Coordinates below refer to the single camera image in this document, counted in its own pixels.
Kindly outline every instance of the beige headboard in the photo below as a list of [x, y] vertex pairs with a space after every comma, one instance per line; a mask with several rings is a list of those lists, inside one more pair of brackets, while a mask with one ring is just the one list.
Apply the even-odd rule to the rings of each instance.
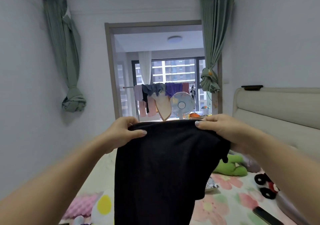
[[320, 161], [320, 88], [239, 88], [233, 117]]

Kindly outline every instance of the door frame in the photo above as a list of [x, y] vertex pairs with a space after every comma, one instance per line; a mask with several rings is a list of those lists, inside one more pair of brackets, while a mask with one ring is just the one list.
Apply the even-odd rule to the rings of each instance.
[[[118, 119], [122, 116], [122, 109], [118, 104], [116, 79], [114, 72], [114, 61], [113, 61], [113, 47], [112, 37], [114, 37], [114, 30], [120, 28], [139, 28], [139, 27], [161, 27], [161, 26], [187, 26], [187, 25], [201, 25], [201, 20], [188, 20], [188, 21], [160, 21], [160, 22], [129, 22], [129, 23], [105, 23], [106, 41], [107, 41], [107, 53], [110, 69], [110, 81], [113, 98], [113, 106], [115, 112], [115, 118]], [[218, 112], [222, 113], [222, 57], [218, 61], [218, 80], [220, 91], [218, 93]]]

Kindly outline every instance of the mobile phone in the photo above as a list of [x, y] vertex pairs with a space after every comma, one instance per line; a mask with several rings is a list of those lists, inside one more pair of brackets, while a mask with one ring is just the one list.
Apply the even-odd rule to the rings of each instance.
[[259, 206], [254, 208], [253, 212], [269, 225], [284, 225], [282, 222], [280, 222], [278, 219], [276, 219], [274, 216], [272, 216], [270, 213], [266, 212]]

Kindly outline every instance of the white fan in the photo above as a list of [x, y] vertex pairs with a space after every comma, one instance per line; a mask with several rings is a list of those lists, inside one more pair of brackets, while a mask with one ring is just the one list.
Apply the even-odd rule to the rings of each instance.
[[189, 114], [194, 109], [194, 100], [190, 94], [186, 92], [178, 92], [170, 99], [172, 112], [183, 120], [184, 114]]

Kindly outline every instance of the purple towel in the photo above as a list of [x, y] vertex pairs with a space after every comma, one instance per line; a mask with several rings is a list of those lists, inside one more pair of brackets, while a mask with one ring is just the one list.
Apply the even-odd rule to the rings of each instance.
[[166, 82], [166, 96], [172, 97], [175, 93], [182, 92], [182, 83]]

